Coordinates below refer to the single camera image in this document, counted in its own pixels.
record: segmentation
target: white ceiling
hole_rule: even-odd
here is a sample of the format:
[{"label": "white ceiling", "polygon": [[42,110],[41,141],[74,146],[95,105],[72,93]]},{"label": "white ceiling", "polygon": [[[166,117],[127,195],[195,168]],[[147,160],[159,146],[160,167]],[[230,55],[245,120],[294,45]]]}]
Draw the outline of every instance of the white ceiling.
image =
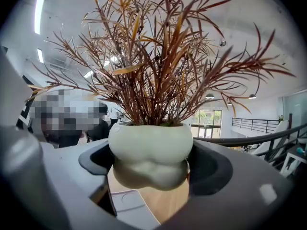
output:
[{"label": "white ceiling", "polygon": [[[41,35],[34,33],[34,12],[36,0],[21,0],[16,6],[14,13],[7,21],[0,35],[1,44],[14,48],[19,52],[25,62],[24,72],[31,75],[37,82],[43,83],[44,79],[40,74],[33,70],[29,60],[33,61],[40,68],[43,64],[38,62],[37,49],[43,50],[45,61],[54,61],[59,59],[65,62],[66,68],[72,70],[72,74],[78,76],[76,68],[85,74],[88,69],[82,66],[76,66],[69,58],[59,53],[55,45],[45,42],[45,40],[56,41],[53,31],[59,34],[61,27],[63,37],[67,40],[74,38],[77,45],[78,34],[87,32],[87,25],[81,24],[84,15],[92,11],[95,7],[93,0],[45,0],[42,20]],[[276,29],[276,36],[268,51],[269,56],[280,54],[276,63],[286,63],[291,72],[297,75],[297,78],[288,78],[277,75],[269,84],[261,85],[257,94],[258,98],[266,98],[273,95],[282,95],[296,91],[305,87],[306,83],[306,57],[304,54],[305,46],[292,22],[290,16],[278,0],[232,0],[226,5],[213,8],[208,11],[210,17],[220,26],[227,41],[226,47],[220,48],[221,53],[229,46],[234,45],[232,55],[241,52],[246,41],[248,42],[248,51],[253,52],[258,43],[256,30],[253,23],[259,27],[263,44],[269,38],[273,29]],[[219,34],[207,27],[209,37],[214,39],[216,44],[221,40]],[[246,93],[249,95],[256,91],[257,81],[251,80],[248,83],[250,89]]]}]

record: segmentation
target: metal railing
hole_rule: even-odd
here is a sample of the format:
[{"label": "metal railing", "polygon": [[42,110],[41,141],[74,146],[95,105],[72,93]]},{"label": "metal railing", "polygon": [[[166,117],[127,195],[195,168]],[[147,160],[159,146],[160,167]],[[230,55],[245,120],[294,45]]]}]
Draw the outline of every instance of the metal railing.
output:
[{"label": "metal railing", "polygon": [[280,120],[276,119],[232,118],[232,126],[264,132],[265,134],[272,134],[279,122]]},{"label": "metal railing", "polygon": [[[295,146],[299,142],[299,138],[307,138],[307,123],[273,134],[264,135],[264,136],[256,136],[256,137],[249,137],[249,138],[224,138],[224,139],[210,139],[210,138],[194,138],[195,140],[202,140],[207,141],[219,145],[223,145],[225,147],[242,147],[248,146],[253,144],[259,144],[263,142],[270,142],[269,149],[265,152],[255,154],[256,156],[263,156],[265,161],[271,163],[275,161],[279,161],[277,164],[274,164],[274,167],[280,166],[285,156],[287,155],[287,150],[293,146]],[[274,143],[277,139],[280,139],[277,146],[273,148]],[[277,152],[282,149],[286,148],[284,152],[282,152],[278,157],[275,157]]]}]

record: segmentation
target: potted plant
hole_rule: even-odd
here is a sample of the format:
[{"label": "potted plant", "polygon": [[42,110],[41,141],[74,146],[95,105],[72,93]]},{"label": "potted plant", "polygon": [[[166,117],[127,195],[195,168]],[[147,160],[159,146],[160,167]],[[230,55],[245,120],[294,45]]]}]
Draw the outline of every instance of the potted plant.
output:
[{"label": "potted plant", "polygon": [[104,32],[93,33],[89,28],[88,35],[80,35],[79,47],[61,35],[56,35],[59,41],[55,42],[69,58],[92,71],[91,79],[85,79],[88,88],[47,68],[47,73],[41,73],[51,78],[49,86],[36,92],[68,86],[119,105],[131,122],[112,127],[109,145],[117,158],[136,171],[150,172],[153,164],[178,166],[187,157],[193,138],[181,122],[203,104],[218,100],[206,99],[207,91],[219,93],[226,107],[228,102],[244,107],[238,100],[248,97],[229,93],[247,88],[242,80],[255,77],[259,84],[274,73],[292,76],[274,63],[275,57],[264,57],[274,31],[261,45],[256,25],[255,52],[248,54],[244,49],[230,58],[230,47],[214,61],[209,59],[214,51],[203,24],[223,34],[206,12],[231,0],[94,1],[96,8],[84,21],[101,24]]}]

